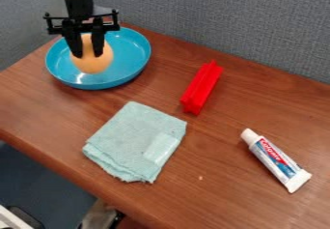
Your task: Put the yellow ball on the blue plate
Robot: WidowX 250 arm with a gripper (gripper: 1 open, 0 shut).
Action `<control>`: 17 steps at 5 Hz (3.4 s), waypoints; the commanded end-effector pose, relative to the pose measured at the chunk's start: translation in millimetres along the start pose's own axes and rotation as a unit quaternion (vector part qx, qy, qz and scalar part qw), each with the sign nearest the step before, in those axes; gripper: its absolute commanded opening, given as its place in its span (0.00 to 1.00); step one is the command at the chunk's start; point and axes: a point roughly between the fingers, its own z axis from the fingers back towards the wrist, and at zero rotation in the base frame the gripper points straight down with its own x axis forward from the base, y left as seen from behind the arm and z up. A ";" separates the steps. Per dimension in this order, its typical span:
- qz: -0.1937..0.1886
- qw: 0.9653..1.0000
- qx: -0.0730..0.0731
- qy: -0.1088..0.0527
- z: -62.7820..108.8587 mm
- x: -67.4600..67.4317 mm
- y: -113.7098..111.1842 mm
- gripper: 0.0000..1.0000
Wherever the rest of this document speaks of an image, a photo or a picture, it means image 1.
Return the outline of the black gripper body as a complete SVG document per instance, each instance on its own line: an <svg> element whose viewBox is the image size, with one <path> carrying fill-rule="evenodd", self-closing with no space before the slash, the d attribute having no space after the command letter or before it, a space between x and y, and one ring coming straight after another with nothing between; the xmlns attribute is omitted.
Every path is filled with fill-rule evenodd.
<svg viewBox="0 0 330 229"><path fill-rule="evenodd" d="M95 14L93 0L64 0L64 2L69 16L51 16L50 14L44 15L44 19L48 24L48 33L51 35L59 35L63 33L63 25L54 25L55 20L71 20L74 22L74 28L85 33L93 30L93 24L85 23L85 20L89 20L90 18L105 18L106 16L113 17L113 22L103 24L103 30L121 30L121 25L118 22L119 12L117 10L114 10L110 14Z"/></svg>

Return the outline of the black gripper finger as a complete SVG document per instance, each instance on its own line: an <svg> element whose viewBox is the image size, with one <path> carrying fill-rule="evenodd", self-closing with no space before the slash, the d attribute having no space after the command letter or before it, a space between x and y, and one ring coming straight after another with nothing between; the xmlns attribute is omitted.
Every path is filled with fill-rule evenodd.
<svg viewBox="0 0 330 229"><path fill-rule="evenodd" d="M64 26L62 35L67 41L71 53L75 57L82 58L83 57L83 41L82 41L82 35L75 30L73 26Z"/></svg>
<svg viewBox="0 0 330 229"><path fill-rule="evenodd" d="M99 57L103 54L105 47L105 31L102 25L93 26L93 50L94 56Z"/></svg>

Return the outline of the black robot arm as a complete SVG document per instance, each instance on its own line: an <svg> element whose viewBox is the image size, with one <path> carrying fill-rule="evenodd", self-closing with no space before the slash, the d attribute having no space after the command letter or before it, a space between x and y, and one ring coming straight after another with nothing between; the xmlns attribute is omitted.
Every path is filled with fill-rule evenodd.
<svg viewBox="0 0 330 229"><path fill-rule="evenodd" d="M71 53L82 58L83 33L93 33L93 51L94 56L103 54L105 35L110 31L119 31L119 11L113 9L107 14L94 12L93 0L64 0L69 16L51 16L46 13L43 18L48 25L50 35L62 35L66 39Z"/></svg>

